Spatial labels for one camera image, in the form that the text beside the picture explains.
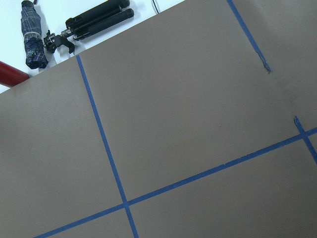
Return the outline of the blue plaid folded umbrella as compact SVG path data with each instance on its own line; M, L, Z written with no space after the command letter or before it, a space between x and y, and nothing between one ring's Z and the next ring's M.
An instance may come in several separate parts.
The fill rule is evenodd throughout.
M36 12L34 3L23 0L21 3L21 32L24 38L25 63L30 69L44 69L48 60L44 53L41 17Z

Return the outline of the red cylinder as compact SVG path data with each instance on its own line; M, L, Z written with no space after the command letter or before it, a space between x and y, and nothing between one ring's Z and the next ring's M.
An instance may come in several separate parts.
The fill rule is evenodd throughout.
M0 84L7 87L16 86L27 79L30 76L4 62L0 62Z

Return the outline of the black folded tripod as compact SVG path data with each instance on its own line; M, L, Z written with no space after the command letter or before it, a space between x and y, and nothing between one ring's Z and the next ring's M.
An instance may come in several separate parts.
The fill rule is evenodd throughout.
M118 23L134 16L134 10L129 8L128 0L107 0L86 12L69 18L65 22L66 29L59 35L47 32L44 38L44 48L54 53L60 46L66 46L70 54L75 52L75 45L68 40L84 40Z

